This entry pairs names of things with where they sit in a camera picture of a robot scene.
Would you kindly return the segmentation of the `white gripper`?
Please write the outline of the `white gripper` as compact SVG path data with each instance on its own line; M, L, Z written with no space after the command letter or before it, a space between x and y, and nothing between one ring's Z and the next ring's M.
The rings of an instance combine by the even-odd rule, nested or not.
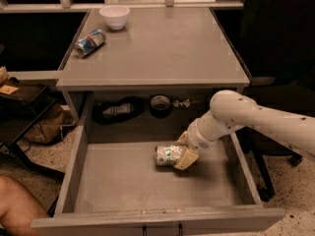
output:
M177 146L189 146L177 149L178 160L174 164L176 169L187 169L199 158L198 150L207 150L217 142L218 138L212 134L213 128L203 118L197 118L189 125L187 132L183 132L175 143Z

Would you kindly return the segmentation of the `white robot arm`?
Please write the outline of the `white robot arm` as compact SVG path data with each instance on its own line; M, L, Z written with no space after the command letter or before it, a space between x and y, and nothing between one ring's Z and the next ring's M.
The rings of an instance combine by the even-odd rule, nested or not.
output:
M290 150L315 158L315 118L260 106L233 90L213 95L210 110L195 119L176 142L186 147L174 167L184 170L217 140L243 127L251 128Z

